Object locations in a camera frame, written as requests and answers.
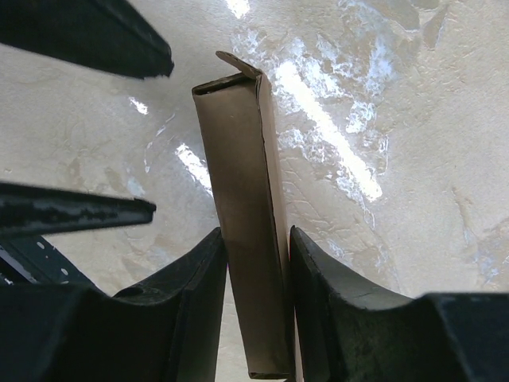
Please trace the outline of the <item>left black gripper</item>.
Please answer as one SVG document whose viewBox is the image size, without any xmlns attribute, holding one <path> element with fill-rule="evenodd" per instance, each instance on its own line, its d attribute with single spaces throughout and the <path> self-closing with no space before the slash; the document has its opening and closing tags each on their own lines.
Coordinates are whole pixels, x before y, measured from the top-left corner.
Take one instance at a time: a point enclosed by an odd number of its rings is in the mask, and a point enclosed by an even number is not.
<svg viewBox="0 0 509 382">
<path fill-rule="evenodd" d="M 94 283 L 42 236 L 149 224 L 156 205 L 11 182 L 1 183 L 1 285 Z"/>
</svg>

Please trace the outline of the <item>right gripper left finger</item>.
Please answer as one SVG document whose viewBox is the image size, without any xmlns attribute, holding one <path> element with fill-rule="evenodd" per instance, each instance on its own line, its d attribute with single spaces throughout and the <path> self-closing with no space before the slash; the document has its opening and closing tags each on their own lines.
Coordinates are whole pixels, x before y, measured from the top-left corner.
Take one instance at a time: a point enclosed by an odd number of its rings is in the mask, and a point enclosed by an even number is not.
<svg viewBox="0 0 509 382">
<path fill-rule="evenodd" d="M 227 259 L 219 229 L 115 295 L 1 285 L 4 381 L 213 381 Z"/>
</svg>

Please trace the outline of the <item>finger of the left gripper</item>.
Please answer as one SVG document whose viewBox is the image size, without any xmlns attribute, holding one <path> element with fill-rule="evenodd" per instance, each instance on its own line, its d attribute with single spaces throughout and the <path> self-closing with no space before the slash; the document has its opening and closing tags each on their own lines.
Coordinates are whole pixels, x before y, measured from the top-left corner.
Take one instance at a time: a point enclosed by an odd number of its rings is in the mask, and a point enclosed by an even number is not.
<svg viewBox="0 0 509 382">
<path fill-rule="evenodd" d="M 3 1 L 1 43 L 141 80 L 174 69 L 169 44 L 128 1 Z"/>
</svg>

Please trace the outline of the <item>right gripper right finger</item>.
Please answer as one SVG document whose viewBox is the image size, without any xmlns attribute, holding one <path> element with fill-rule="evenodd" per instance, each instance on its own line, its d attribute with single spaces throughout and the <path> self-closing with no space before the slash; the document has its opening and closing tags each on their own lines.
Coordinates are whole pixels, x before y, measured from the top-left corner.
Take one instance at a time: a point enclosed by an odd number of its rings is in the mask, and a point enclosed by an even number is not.
<svg viewBox="0 0 509 382">
<path fill-rule="evenodd" d="M 506 294 L 407 298 L 329 256 L 298 227 L 290 267 L 305 380 L 507 380 Z"/>
</svg>

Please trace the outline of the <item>brown cardboard paper box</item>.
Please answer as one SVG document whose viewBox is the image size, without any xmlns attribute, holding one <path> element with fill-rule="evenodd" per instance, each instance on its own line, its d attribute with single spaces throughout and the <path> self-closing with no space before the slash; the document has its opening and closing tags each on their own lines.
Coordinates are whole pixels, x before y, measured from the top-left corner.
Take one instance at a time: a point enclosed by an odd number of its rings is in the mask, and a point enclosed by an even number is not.
<svg viewBox="0 0 509 382">
<path fill-rule="evenodd" d="M 266 74 L 219 51 L 236 74 L 192 90 L 227 249 L 249 375 L 295 374 L 294 323 L 282 172 Z"/>
</svg>

